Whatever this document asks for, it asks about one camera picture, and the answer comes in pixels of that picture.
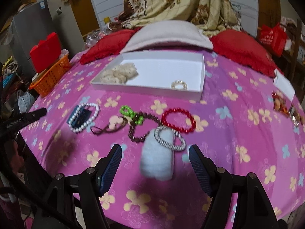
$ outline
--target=pillow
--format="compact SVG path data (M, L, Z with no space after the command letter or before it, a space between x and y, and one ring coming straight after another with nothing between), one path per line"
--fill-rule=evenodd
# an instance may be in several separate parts
M88 52L82 55L80 63L83 65L110 55L119 54L136 31L124 29L104 36Z
M213 49L208 37L186 21L171 20L149 24L138 31L120 53L156 46L195 45Z
M212 37L211 41L216 53L266 76L275 77L274 70L280 71L268 51L246 33L229 29Z

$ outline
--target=beige scrunchie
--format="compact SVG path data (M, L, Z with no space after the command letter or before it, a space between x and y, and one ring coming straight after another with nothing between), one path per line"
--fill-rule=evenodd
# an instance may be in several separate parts
M118 65L110 70L105 70L100 74L100 80L102 83L126 83L138 75L137 69L134 63L125 63Z

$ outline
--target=white pillow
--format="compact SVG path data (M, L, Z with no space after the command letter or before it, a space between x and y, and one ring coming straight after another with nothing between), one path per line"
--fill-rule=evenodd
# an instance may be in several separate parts
M147 47L195 45L213 49L207 36L202 35L198 28L186 21L170 20L148 24L128 41L120 51L132 52Z

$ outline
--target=white box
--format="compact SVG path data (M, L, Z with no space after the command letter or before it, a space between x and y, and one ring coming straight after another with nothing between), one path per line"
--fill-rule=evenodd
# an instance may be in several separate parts
M100 73L119 64L132 62L138 72L125 84L101 83ZM184 81L187 90L171 88L172 82ZM204 57L201 53L181 51L141 51L118 55L92 80L94 89L168 96L199 101L204 83Z

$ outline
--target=floral bedsheet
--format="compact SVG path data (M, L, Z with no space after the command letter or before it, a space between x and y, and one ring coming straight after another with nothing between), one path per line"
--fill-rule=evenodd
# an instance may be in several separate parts
M206 157L231 173L256 173L279 219L305 199L305 127L296 128L288 118L273 111L271 94L276 88L272 79L216 53L201 52L205 83L199 102L94 90L90 80L114 57L80 65L79 53L71 61L75 65L54 90L35 102L32 109L46 107L47 116L24 128L22 136L51 176L79 174L95 166L114 144L120 144L120 166L109 192L100 201L107 217L132 228L201 227L211 199L201 190L190 164L191 144L197 144ZM87 129L74 134L67 119L82 102L97 102L101 112ZM296 98L294 103L301 111ZM187 149L175 153L172 180L161 182L140 174L142 144L130 141L128 126L113 134L91 133L91 126L103 128L110 116L119 115L122 105L158 117L164 109L173 107L194 115L197 128L184 135ZM190 125L184 115L173 115L169 120L182 127ZM136 135L153 127L153 122L145 121L137 127ZM233 196L227 228L232 227L236 199Z

